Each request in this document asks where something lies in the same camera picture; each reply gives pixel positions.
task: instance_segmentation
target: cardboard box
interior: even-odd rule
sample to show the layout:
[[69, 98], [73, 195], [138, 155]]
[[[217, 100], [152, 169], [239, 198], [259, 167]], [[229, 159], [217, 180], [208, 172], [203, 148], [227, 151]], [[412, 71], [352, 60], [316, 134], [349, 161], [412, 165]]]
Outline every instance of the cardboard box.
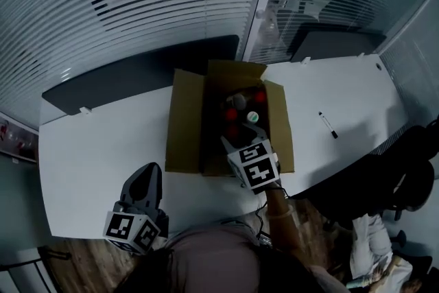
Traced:
[[239, 89], [263, 85], [268, 101], [265, 129], [281, 164], [294, 172], [293, 144], [283, 87], [262, 81], [267, 67], [251, 62], [212, 60], [206, 76], [176, 70], [172, 90], [165, 171], [205, 176], [233, 175], [215, 126], [215, 106]]

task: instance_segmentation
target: box flap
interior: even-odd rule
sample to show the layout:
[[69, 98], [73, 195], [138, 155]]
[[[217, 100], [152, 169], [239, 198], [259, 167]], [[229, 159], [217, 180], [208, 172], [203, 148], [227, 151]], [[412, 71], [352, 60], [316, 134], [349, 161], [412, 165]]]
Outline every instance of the box flap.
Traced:
[[167, 129], [168, 172], [199, 172], [204, 76], [176, 70]]
[[266, 69], [266, 65], [255, 64], [253, 62], [210, 60], [207, 75], [239, 75], [242, 77], [260, 78]]
[[264, 81], [268, 101], [270, 141], [281, 164], [281, 173], [294, 172], [294, 155], [291, 127], [283, 86]]

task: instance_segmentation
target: white table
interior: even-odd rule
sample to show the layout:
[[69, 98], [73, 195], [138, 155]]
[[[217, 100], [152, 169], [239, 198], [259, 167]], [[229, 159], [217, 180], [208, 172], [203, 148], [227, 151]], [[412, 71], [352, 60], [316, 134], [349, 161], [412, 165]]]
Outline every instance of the white table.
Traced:
[[[296, 172], [281, 177], [290, 195], [350, 165], [407, 123], [376, 55], [307, 66], [284, 62], [270, 65], [264, 78], [285, 87]], [[40, 127], [41, 183], [53, 235], [100, 238], [125, 180], [152, 161], [164, 170], [171, 92], [168, 87], [136, 95]], [[171, 231], [249, 213], [264, 200], [234, 178], [163, 172], [161, 208]]]

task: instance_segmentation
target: person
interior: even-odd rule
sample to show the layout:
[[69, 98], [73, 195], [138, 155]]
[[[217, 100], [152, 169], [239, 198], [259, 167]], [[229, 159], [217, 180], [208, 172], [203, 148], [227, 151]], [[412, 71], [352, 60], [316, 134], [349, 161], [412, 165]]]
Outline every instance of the person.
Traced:
[[370, 286], [370, 293], [416, 293], [422, 285], [419, 280], [409, 281], [412, 265], [393, 255], [380, 215], [353, 220], [350, 267], [354, 281], [348, 288]]
[[273, 248], [237, 220], [189, 229], [146, 255], [115, 292], [349, 292], [302, 251], [283, 188], [265, 187]]

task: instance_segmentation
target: white bottle cap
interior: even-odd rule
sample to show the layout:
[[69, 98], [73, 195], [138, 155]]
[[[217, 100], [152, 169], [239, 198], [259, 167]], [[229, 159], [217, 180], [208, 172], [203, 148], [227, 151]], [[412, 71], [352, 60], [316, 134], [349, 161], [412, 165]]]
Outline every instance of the white bottle cap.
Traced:
[[250, 122], [251, 124], [257, 123], [258, 120], [259, 120], [259, 115], [256, 111], [250, 111], [247, 114], [247, 121]]

